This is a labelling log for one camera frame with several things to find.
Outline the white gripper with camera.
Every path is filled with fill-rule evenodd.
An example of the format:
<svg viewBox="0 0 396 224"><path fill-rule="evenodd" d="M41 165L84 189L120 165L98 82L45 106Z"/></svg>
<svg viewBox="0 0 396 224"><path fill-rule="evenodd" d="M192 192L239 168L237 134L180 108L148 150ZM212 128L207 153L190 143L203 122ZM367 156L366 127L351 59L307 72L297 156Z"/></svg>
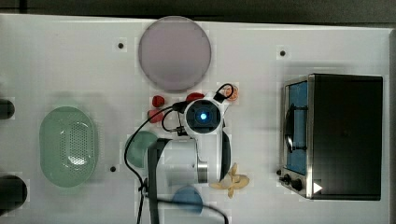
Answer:
<svg viewBox="0 0 396 224"><path fill-rule="evenodd" d="M204 98L188 103L184 111L185 130L190 136L218 134L224 127L224 115L229 107L227 97L210 91Z"/></svg>

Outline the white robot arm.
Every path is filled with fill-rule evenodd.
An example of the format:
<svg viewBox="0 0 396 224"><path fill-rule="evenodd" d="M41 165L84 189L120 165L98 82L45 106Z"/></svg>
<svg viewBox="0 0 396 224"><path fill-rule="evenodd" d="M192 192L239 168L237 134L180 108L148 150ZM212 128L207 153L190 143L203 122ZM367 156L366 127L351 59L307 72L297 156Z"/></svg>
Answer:
<svg viewBox="0 0 396 224"><path fill-rule="evenodd" d="M151 224L160 224L160 203L176 186L220 182L231 168L231 141L224 132L224 115L229 95L218 91L204 98L171 106L183 115L178 135L185 138L159 138L148 147L148 201Z"/></svg>

